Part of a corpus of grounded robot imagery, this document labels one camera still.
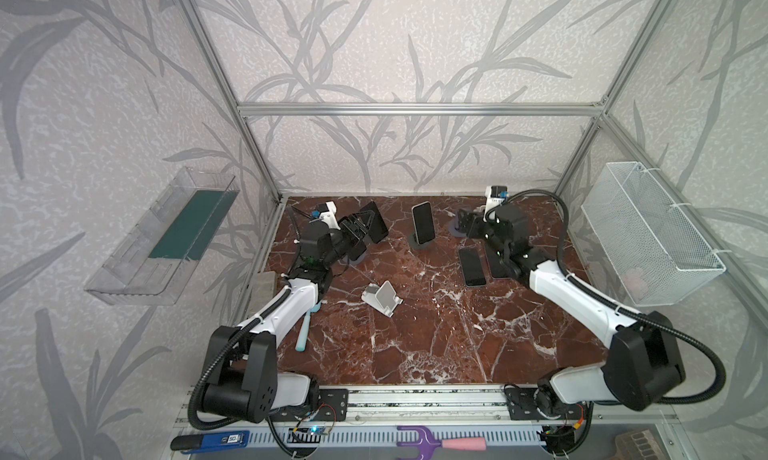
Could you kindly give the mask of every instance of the light blue handle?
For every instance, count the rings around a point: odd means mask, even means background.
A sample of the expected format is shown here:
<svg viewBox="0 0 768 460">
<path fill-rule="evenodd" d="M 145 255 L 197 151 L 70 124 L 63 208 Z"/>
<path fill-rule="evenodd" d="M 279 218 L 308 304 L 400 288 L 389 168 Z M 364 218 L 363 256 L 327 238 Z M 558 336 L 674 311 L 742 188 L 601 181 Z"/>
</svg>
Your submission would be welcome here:
<svg viewBox="0 0 768 460">
<path fill-rule="evenodd" d="M 306 337 L 310 334 L 310 316 L 311 310 L 308 310 L 304 315 L 304 322 L 301 324 L 301 330 L 299 331 L 299 339 L 296 340 L 296 351 L 303 352 L 306 348 Z"/>
</svg>

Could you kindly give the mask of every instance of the pink handle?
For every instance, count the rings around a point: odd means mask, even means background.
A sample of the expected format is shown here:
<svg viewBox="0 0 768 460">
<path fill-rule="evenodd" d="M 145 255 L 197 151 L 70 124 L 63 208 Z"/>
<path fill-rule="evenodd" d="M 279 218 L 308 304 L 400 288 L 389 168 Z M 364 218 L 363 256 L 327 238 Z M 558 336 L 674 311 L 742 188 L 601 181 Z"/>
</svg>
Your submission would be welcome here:
<svg viewBox="0 0 768 460">
<path fill-rule="evenodd" d="M 442 441 L 442 447 L 451 450 L 485 450 L 485 438 L 450 438 Z"/>
</svg>

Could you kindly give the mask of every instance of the black phone stand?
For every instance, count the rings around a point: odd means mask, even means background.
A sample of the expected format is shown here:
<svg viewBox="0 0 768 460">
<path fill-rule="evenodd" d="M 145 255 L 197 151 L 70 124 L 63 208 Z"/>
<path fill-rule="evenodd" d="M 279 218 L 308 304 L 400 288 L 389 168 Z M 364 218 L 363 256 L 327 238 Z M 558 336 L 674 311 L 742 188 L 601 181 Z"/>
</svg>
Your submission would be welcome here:
<svg viewBox="0 0 768 460">
<path fill-rule="evenodd" d="M 433 241 L 435 240 L 429 240 L 427 243 L 418 243 L 416 241 L 416 232 L 413 232 L 410 235 L 408 235 L 408 244 L 411 246 L 411 250 L 424 250 Z"/>
</svg>

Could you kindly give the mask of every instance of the red marble surface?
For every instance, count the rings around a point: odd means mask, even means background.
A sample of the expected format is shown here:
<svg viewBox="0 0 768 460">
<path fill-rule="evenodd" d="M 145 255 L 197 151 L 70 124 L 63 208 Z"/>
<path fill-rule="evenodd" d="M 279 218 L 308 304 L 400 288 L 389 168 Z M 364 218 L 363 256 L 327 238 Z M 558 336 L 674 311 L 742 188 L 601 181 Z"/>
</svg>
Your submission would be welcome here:
<svg viewBox="0 0 768 460">
<path fill-rule="evenodd" d="M 279 347 L 281 371 L 307 372 L 323 384 L 535 383 L 563 366 L 604 358 L 590 331 L 544 297 L 510 279 L 491 279 L 479 240 L 450 236 L 446 225 L 459 208 L 485 204 L 481 197 L 292 198 L 305 212 L 332 200 L 337 217 L 376 201 L 389 236 L 368 246 L 365 259 L 333 280 L 320 311 L 312 314 L 304 352 L 295 350 L 299 321 Z M 437 238 L 412 252 L 411 207 L 429 201 Z M 531 241 L 554 253 L 560 217 L 545 197 L 516 202 L 529 217 Z M 299 227 L 306 219 L 296 215 Z M 268 269 L 287 271 L 296 246 L 287 215 L 278 228 Z M 476 245 L 488 284 L 467 288 L 457 249 Z M 573 246 L 566 263 L 586 279 Z M 344 265 L 336 265 L 338 275 Z M 403 299 L 388 318 L 360 299 L 369 283 L 389 280 Z"/>
</svg>

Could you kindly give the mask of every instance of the patterned wallpaper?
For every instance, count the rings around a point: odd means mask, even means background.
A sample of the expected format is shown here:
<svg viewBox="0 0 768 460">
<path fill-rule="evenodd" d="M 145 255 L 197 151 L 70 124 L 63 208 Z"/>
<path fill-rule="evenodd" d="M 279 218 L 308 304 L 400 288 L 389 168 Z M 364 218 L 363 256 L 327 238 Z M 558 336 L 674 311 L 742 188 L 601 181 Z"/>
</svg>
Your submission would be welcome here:
<svg viewBox="0 0 768 460">
<path fill-rule="evenodd" d="M 728 242 L 758 281 L 768 284 L 766 116 L 768 0 L 680 0 L 610 114 Z M 621 284 L 578 207 L 604 162 L 626 158 L 601 134 L 566 189 L 571 234 L 603 291 Z M 713 347 L 728 371 L 711 401 L 675 410 L 702 460 L 764 458 L 768 449 L 768 335 L 723 278 L 677 305 L 658 309 Z M 681 345 L 686 383 L 706 388 L 708 361 Z"/>
<path fill-rule="evenodd" d="M 171 0 L 0 0 L 0 102 L 0 458 L 158 458 L 274 204 Z M 178 303 L 84 292 L 182 166 L 241 192 Z"/>
<path fill-rule="evenodd" d="M 653 3 L 196 1 L 241 102 L 595 102 Z M 250 123 L 288 192 L 479 193 L 553 183 L 586 119 Z"/>
</svg>

